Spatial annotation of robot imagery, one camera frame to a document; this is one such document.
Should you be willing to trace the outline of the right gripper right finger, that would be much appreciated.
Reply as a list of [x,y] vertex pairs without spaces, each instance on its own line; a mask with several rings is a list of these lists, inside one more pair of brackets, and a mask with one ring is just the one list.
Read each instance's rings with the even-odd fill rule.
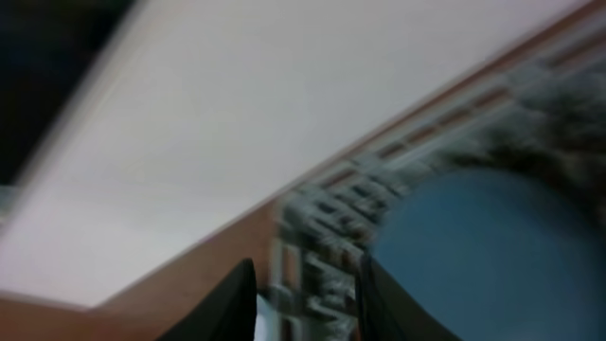
[[359,333],[364,341],[461,341],[430,316],[368,253],[360,257],[355,300]]

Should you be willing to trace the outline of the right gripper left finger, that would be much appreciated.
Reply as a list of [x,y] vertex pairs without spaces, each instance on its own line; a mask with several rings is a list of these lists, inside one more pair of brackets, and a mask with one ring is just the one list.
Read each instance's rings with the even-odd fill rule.
[[253,341],[256,319],[256,272],[244,259],[157,341]]

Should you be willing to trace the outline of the dark blue plate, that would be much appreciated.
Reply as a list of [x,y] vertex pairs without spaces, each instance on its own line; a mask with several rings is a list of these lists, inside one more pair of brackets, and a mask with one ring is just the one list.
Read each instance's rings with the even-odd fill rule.
[[605,240],[570,199],[528,177],[460,170],[385,217],[370,256],[463,340],[601,340]]

